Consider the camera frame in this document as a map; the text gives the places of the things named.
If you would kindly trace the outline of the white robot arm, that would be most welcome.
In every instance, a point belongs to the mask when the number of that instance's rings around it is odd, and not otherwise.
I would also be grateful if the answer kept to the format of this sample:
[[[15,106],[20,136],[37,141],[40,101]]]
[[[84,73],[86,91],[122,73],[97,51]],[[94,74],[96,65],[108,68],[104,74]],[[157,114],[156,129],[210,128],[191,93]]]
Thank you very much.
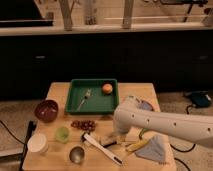
[[[114,111],[114,131],[126,135],[132,127],[147,128],[213,148],[213,117],[144,110],[136,96],[127,96]]]

